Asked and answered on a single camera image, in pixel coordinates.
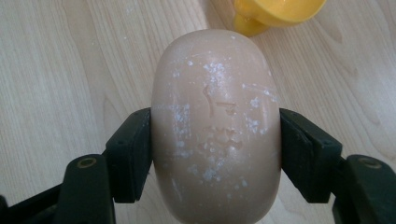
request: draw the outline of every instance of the soap bar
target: soap bar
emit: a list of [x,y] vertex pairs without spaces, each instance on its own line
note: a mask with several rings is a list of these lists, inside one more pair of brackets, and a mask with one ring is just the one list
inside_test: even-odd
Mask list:
[[255,223],[280,178],[276,85],[248,38],[202,30],[176,39],[154,78],[151,141],[157,181],[183,223]]

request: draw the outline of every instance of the wooden surface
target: wooden surface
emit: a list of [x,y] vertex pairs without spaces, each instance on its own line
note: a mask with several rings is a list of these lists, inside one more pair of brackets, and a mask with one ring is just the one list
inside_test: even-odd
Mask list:
[[[232,1],[0,1],[0,194],[15,204],[62,182],[76,157],[101,153],[129,114],[150,106],[167,45],[188,32],[232,29]],[[311,21],[251,38],[280,105],[396,170],[396,1],[331,0]],[[282,174],[260,223],[333,223]],[[177,223],[152,170],[119,223]]]

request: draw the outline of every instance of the beige soap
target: beige soap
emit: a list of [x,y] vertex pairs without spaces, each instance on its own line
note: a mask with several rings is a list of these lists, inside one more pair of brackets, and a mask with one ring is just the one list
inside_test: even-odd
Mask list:
[[175,40],[153,87],[155,172],[183,223],[255,223],[280,178],[276,85],[248,38],[203,30]]

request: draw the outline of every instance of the yellow cup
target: yellow cup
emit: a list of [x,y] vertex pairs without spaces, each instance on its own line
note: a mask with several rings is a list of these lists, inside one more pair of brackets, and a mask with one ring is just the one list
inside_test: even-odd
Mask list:
[[253,36],[269,27],[287,27],[315,16],[326,0],[235,0],[236,32]]

